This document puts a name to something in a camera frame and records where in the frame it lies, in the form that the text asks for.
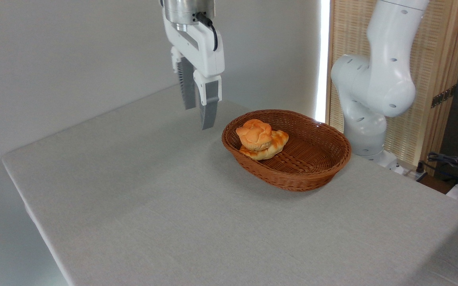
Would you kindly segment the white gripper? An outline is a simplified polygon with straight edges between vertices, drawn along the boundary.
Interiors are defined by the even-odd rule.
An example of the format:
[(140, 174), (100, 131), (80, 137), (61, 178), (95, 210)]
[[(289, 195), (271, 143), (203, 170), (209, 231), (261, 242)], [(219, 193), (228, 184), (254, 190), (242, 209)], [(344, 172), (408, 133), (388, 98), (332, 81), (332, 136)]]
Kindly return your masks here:
[(167, 20), (162, 9), (163, 22), (171, 42), (171, 63), (177, 74), (185, 109), (196, 107), (196, 87), (200, 99), (201, 129), (215, 124), (218, 102), (222, 100), (221, 74), (225, 69), (221, 34), (217, 32), (217, 49), (214, 51), (214, 34), (203, 23), (187, 25), (187, 31), (177, 30), (175, 23)]

